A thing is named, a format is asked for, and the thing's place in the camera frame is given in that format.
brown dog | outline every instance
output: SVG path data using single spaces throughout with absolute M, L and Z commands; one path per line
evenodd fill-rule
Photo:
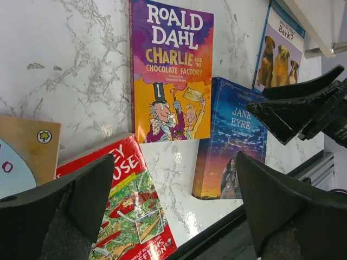
M 291 67 L 292 70 L 289 73 L 289 83 L 291 84 L 296 84 L 298 83 L 298 69 L 299 69 L 299 65 L 296 61 L 291 61 Z
M 289 85 L 288 59 L 289 50 L 283 44 L 278 46 L 278 55 L 272 71 L 271 87 Z
M 258 71 L 257 84 L 269 88 L 272 79 L 273 69 L 273 49 L 276 47 L 274 40 L 270 36 L 265 36 L 265 49 L 262 53 L 261 66 Z

white marble surface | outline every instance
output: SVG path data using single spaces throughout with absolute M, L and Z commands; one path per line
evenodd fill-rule
M 213 12 L 213 76 L 250 87 L 267 0 L 161 2 Z M 127 0 L 1 1 L 0 114 L 61 122 L 59 160 L 130 130 L 127 5 Z M 33 63 L 44 68 L 27 69 Z M 320 74 L 320 58 L 303 59 L 302 81 Z M 142 145 L 178 245 L 240 205 L 190 195 L 197 147 L 197 140 Z M 266 163 L 287 173 L 323 149 L 323 136 L 282 146 L 270 135 L 267 147 Z

red book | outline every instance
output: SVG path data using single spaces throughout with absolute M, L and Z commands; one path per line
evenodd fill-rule
M 135 135 L 126 133 L 63 162 L 56 178 L 108 153 L 114 156 L 113 182 L 89 260 L 166 259 L 177 246 Z

book cover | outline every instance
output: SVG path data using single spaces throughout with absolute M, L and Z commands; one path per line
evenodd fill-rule
M 109 153 L 114 156 L 113 182 L 89 260 L 166 259 L 177 246 L 135 135 L 119 136 L 63 162 L 56 177 Z
M 246 105 L 265 98 L 253 90 L 213 78 L 211 138 L 200 140 L 192 195 L 198 199 L 241 199 L 236 172 L 239 151 L 265 162 L 267 129 Z
M 0 199 L 54 179 L 60 124 L 0 116 Z
M 256 91 L 298 83 L 304 38 L 305 30 L 270 1 L 253 81 Z
M 129 5 L 132 132 L 139 143 L 209 138 L 213 14 Z

purple coat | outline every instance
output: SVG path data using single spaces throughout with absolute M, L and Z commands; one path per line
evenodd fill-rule
M 175 127 L 170 127 L 170 132 L 172 136 L 172 140 L 177 138 L 178 140 L 186 140 L 187 138 L 184 135 L 184 128 L 185 128 L 185 123 L 184 123 L 184 117 L 183 117 L 183 112 L 178 114 L 178 124 L 176 124 Z M 146 139 L 144 142 L 158 142 L 160 138 L 163 136 L 164 131 L 161 129 L 157 135 L 153 134 L 153 128 L 151 125 L 151 129 L 146 135 Z

